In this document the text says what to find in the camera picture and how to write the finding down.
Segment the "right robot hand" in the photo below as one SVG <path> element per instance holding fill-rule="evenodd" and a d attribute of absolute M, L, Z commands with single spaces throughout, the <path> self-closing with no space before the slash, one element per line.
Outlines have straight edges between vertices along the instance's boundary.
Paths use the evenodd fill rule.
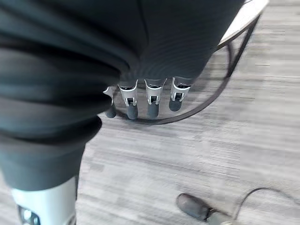
<path fill-rule="evenodd" d="M 0 168 L 22 225 L 74 225 L 108 87 L 191 85 L 242 0 L 3 0 Z"/>

